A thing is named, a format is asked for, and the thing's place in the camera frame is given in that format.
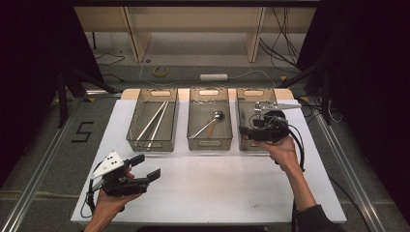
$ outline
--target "metal rail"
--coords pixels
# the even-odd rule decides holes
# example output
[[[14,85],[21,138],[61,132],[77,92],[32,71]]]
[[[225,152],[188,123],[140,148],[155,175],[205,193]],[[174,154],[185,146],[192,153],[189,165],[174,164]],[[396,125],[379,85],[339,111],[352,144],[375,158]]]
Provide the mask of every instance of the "metal rail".
[[[319,104],[319,102],[317,102],[317,100],[315,100],[314,98],[310,98],[310,100],[313,104]],[[333,154],[337,159],[337,163],[341,169],[341,172],[343,173],[344,178],[346,179],[347,184],[352,190],[352,193],[360,209],[365,215],[365,219],[368,223],[369,228],[374,232],[386,231],[377,214],[376,209],[373,207],[371,200],[369,199],[364,187],[362,186],[358,176],[356,175],[356,172],[354,171],[349,159],[347,158],[340,143],[338,142],[337,136],[335,135],[332,126],[328,126],[321,115],[318,115],[316,118],[319,122],[320,128],[322,129],[326,139],[329,142],[329,145],[332,148]]]
[[[25,214],[27,213],[27,210],[30,207],[34,196],[36,195],[36,192],[39,189],[49,166],[52,164],[54,157],[57,154],[61,143],[63,142],[64,137],[67,134],[67,130],[71,125],[73,116],[81,106],[82,101],[83,99],[74,99],[73,105],[69,111],[69,118],[67,119],[64,126],[61,129],[58,129],[56,134],[54,135],[50,145],[47,148],[47,151],[45,152],[42,160],[39,163],[39,166],[34,172],[33,177],[30,179],[27,187],[22,192],[14,208],[7,217],[6,223],[2,228],[2,232],[17,231],[18,226],[21,224]]]

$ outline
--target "sleeve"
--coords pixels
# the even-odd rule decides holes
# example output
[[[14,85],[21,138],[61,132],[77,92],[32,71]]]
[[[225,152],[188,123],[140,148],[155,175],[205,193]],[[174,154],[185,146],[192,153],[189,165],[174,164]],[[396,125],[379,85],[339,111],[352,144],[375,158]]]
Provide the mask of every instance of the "sleeve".
[[[296,213],[296,220],[300,232],[344,231],[340,224],[335,224],[326,217],[321,205]]]

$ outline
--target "wrist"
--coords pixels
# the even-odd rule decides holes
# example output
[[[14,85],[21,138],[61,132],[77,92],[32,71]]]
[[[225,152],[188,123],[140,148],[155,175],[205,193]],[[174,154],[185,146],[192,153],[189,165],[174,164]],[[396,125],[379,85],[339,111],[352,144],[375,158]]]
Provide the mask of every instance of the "wrist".
[[[115,218],[116,215],[117,214],[113,213],[112,211],[107,211],[97,206],[94,215],[85,227],[84,232],[103,231],[106,228],[106,226],[108,226],[109,223],[111,223],[111,221]]]
[[[289,178],[296,177],[303,175],[302,168],[299,166],[298,163],[291,163],[285,165],[282,170],[286,173]]]

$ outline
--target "white table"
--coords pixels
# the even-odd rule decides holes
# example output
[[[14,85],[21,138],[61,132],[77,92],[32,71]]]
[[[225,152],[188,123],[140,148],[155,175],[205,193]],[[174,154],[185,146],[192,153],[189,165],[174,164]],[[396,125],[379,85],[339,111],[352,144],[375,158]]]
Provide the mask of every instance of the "white table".
[[[279,101],[297,103],[287,100]],[[95,166],[112,150],[130,159],[132,151],[126,134],[136,101],[116,102],[102,138],[90,175]],[[239,150],[235,100],[230,100],[233,139],[229,151],[203,152],[188,148],[188,99],[180,99],[175,150],[168,154],[148,154],[132,169],[144,177],[160,168],[161,177],[147,193],[126,206],[113,223],[135,225],[268,225],[291,221],[293,194],[285,174],[267,153]],[[284,110],[290,125],[301,133],[306,151],[305,176],[318,204],[331,221],[345,222],[326,170],[319,157],[301,109]],[[72,221],[87,223],[80,215],[87,178]],[[90,215],[88,206],[83,215]]]

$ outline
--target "ladle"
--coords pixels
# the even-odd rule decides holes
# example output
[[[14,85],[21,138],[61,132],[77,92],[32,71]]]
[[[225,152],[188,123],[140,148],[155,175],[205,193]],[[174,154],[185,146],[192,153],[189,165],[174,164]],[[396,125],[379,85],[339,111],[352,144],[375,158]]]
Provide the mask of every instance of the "ladle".
[[[190,139],[196,138],[201,132],[203,132],[206,128],[208,128],[212,123],[214,123],[217,120],[222,120],[223,119],[223,112],[222,111],[215,111],[214,113],[214,119],[209,122],[205,127],[203,127],[201,130],[199,130],[197,133],[193,134]]]

